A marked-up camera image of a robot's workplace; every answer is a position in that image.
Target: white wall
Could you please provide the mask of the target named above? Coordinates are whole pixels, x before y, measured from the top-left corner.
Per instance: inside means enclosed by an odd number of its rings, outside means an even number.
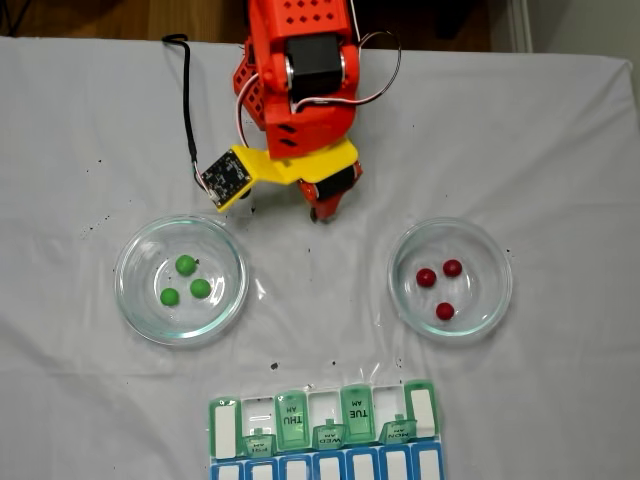
[[[631,60],[640,92],[640,0],[526,0],[534,52]]]

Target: black cable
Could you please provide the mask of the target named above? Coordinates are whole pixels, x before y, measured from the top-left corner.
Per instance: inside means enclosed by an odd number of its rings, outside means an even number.
[[[165,35],[162,37],[163,43],[170,45],[177,45],[184,48],[184,71],[183,71],[183,87],[182,87],[182,114],[184,116],[184,128],[187,132],[187,145],[189,146],[189,155],[191,156],[191,165],[193,166],[193,179],[198,186],[204,190],[204,187],[200,185],[198,176],[196,174],[196,168],[198,164],[198,151],[196,149],[196,141],[193,138],[193,128],[191,126],[191,113],[189,110],[189,67],[191,65],[191,49],[186,42],[189,41],[184,33],[174,33],[172,35]]]
[[[18,17],[16,18],[16,22],[13,25],[11,25],[11,23],[9,23],[9,26],[10,26],[9,36],[10,37],[15,37],[16,33],[18,33],[18,28],[20,28],[20,24],[22,23],[22,19],[24,18],[24,14],[27,13],[27,9],[29,8],[29,5],[31,5],[31,0],[26,0],[24,2],[24,4],[22,5],[22,9],[20,10],[20,13],[18,14]]]
[[[9,14],[9,7],[7,6],[7,0],[0,0],[0,28],[4,23],[4,18],[7,18],[7,25],[9,26],[8,32],[13,28],[11,22],[11,15]]]

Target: pill organizer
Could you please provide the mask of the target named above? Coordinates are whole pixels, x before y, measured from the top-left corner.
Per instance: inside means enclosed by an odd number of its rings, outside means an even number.
[[[348,385],[209,405],[211,480],[444,480],[433,385]]]

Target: circuit board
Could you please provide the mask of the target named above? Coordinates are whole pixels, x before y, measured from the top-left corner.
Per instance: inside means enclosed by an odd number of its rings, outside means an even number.
[[[251,175],[233,150],[229,150],[203,172],[202,180],[214,194],[216,207],[221,208],[249,185]]]

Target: white wire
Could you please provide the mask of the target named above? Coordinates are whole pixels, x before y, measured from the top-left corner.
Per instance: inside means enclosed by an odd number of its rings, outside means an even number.
[[[309,103],[313,103],[313,104],[316,104],[316,105],[329,105],[329,104],[332,104],[332,103],[333,104],[338,103],[338,104],[341,104],[341,105],[358,106],[358,105],[365,105],[367,103],[373,102],[377,98],[380,98],[387,90],[389,90],[389,87],[391,87],[391,84],[395,81],[396,76],[398,75],[398,72],[400,71],[400,63],[402,62],[402,45],[400,44],[400,40],[398,39],[397,36],[395,36],[391,32],[379,31],[379,32],[367,33],[364,37],[362,37],[362,40],[358,44],[358,54],[359,54],[365,43],[367,43],[373,37],[378,36],[378,35],[383,35],[383,34],[384,35],[391,35],[396,40],[396,43],[398,45],[398,62],[396,63],[396,69],[393,72],[393,75],[391,76],[391,79],[384,86],[384,88],[382,90],[379,90],[378,92],[376,92],[373,95],[370,95],[370,96],[368,96],[366,98],[362,98],[362,99],[358,99],[358,100],[349,100],[347,98],[333,98],[333,97],[307,97],[307,98],[304,98],[304,99],[300,100],[295,105],[293,105],[293,113],[296,113],[300,109],[300,107],[302,107],[304,105],[307,105]]]
[[[358,28],[358,18],[356,17],[356,7],[353,5],[353,0],[351,0],[351,15],[353,16],[353,28],[356,31],[356,39],[358,43],[360,43],[360,29]]]
[[[244,97],[247,96],[247,92],[251,88],[260,76],[257,73],[254,73],[247,83],[244,84],[244,87],[238,93],[238,99],[236,100],[236,129],[238,130],[238,135],[240,135],[240,140],[245,147],[248,147],[247,139],[244,137],[244,130],[242,128],[242,102],[244,102]]]

